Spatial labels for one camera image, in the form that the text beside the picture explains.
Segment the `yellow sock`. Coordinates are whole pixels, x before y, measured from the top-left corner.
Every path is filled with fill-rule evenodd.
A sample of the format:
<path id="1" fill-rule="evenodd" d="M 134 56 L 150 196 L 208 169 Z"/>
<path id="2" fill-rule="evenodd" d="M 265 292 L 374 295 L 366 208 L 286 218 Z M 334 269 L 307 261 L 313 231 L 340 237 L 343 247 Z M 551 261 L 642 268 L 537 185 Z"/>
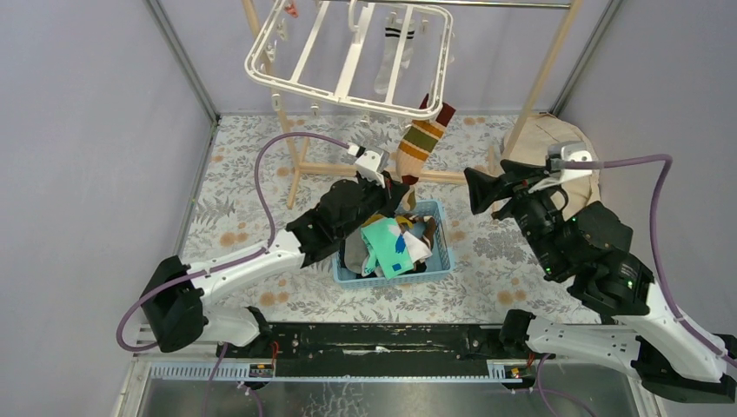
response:
<path id="1" fill-rule="evenodd" d="M 380 215 L 380 214 L 375 214 L 375 215 L 372 215 L 372 216 L 370 216 L 370 217 L 368 218 L 368 220 L 367 220 L 367 221 L 365 221 L 365 222 L 364 222 L 364 223 L 362 224 L 362 227 L 363 227 L 363 228 L 365 228 L 365 227 L 367 227 L 367 226 L 371 225 L 371 224 L 372 224 L 372 223 L 374 223 L 374 222 L 378 222 L 378 221 L 381 221 L 381 220 L 384 220 L 384 219 L 387 219 L 387 216 L 385 216 L 385 215 Z"/>

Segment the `white black striped sock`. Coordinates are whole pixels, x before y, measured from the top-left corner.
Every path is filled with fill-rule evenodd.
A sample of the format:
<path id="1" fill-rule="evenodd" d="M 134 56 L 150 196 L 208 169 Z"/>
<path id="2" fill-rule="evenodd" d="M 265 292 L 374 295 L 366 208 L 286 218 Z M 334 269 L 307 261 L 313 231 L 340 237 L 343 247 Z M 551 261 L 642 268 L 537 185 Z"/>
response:
<path id="1" fill-rule="evenodd" d="M 386 94 L 388 85 L 394 68 L 394 61 L 397 48 L 401 39 L 403 20 L 400 18 L 387 18 L 384 26 L 384 49 L 382 54 L 382 62 L 380 69 L 374 81 L 374 91 L 376 94 Z M 402 50 L 402 58 L 399 64 L 398 75 L 400 76 L 410 64 L 412 55 L 414 54 L 413 42 L 415 38 L 415 20 L 411 19 L 408 24 L 408 32 Z"/>

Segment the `maroon olive striped sock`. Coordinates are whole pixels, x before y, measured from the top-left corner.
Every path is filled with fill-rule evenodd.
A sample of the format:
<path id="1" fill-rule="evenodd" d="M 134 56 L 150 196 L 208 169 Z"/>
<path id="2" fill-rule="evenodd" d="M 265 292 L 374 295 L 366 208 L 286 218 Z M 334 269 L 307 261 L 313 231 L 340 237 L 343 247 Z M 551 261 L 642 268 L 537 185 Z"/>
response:
<path id="1" fill-rule="evenodd" d="M 456 109 L 443 103 L 434 119 L 413 120 L 399 142 L 395 157 L 396 174 L 409 191 L 402 198 L 402 208 L 413 210 L 416 206 L 415 185 L 419 182 L 425 162 L 432 155 L 437 143 L 444 137 L 446 128 Z"/>

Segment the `white ankle sock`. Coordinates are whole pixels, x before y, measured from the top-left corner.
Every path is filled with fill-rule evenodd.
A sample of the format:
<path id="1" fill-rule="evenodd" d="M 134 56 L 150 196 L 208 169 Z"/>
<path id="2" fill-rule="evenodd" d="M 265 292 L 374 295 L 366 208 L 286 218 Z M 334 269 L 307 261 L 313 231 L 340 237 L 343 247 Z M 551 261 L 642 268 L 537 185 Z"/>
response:
<path id="1" fill-rule="evenodd" d="M 423 239 L 416 237 L 409 231 L 403 232 L 402 237 L 413 264 L 424 263 L 432 255 L 432 249 Z"/>

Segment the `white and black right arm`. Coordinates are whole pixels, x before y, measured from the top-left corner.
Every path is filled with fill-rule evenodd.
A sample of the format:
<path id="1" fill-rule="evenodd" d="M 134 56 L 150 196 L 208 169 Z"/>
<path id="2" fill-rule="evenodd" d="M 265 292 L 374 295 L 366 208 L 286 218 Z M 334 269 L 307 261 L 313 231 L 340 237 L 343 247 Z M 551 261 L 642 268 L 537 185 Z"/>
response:
<path id="1" fill-rule="evenodd" d="M 730 404 L 736 381 L 736 340 L 693 323 L 675 304 L 658 272 L 632 254 L 633 231 L 600 202 L 565 217 L 553 202 L 570 174 L 589 175 L 604 162 L 551 159 L 543 166 L 503 161 L 493 177 L 464 171 L 471 211 L 494 202 L 496 220 L 515 220 L 547 281 L 566 283 L 585 308 L 628 328 L 625 335 L 553 323 L 521 309 L 509 311 L 498 335 L 509 357 L 568 356 L 619 371 L 651 394 L 680 403 Z"/>

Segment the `teal patterned sock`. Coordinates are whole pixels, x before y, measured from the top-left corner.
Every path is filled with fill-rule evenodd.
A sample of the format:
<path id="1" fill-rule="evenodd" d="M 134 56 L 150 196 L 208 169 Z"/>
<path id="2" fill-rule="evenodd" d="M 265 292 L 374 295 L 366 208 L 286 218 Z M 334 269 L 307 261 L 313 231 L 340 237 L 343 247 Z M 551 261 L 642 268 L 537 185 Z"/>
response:
<path id="1" fill-rule="evenodd" d="M 380 267 L 382 276 L 391 280 L 414 267 L 402 237 L 402 230 L 394 218 L 361 228 L 361 237 L 368 248 L 368 259 L 364 267 L 366 273 Z"/>

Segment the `brown white striped sock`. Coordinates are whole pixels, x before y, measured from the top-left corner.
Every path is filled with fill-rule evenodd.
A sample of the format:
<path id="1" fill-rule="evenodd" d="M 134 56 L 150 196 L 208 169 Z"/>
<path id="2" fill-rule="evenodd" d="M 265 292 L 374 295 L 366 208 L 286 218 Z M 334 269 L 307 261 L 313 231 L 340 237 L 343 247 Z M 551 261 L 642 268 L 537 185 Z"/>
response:
<path id="1" fill-rule="evenodd" d="M 435 246 L 435 232 L 438 229 L 437 221 L 433 216 L 429 215 L 410 215 L 404 216 L 408 220 L 408 225 L 411 227 L 420 226 L 422 233 L 415 235 L 429 248 L 433 249 Z"/>

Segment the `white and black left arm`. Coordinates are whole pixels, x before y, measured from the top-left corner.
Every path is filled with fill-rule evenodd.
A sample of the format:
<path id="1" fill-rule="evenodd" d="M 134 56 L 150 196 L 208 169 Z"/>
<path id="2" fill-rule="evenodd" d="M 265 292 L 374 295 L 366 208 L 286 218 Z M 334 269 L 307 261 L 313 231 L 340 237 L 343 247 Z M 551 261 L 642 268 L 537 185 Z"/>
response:
<path id="1" fill-rule="evenodd" d="M 264 354 L 270 337 L 264 320 L 254 312 L 222 313 L 216 303 L 252 281 L 322 261 L 372 215 L 394 214 L 409 186 L 388 175 L 384 180 L 383 185 L 361 177 L 335 182 L 313 208 L 278 230 L 272 242 L 230 258 L 191 264 L 176 255 L 162 260 L 140 298 L 154 347 L 172 353 L 204 339 L 236 345 L 250 357 Z"/>

